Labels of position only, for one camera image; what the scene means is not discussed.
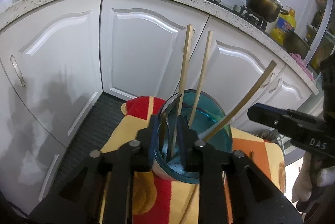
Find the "gloved right hand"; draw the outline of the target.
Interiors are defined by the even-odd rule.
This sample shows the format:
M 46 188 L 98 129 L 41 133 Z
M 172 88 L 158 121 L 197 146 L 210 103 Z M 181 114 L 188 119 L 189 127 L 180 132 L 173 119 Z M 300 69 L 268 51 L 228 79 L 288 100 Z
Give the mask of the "gloved right hand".
M 321 157 L 305 152 L 301 171 L 292 189 L 292 202 L 301 213 L 334 184 L 334 166 L 325 163 Z

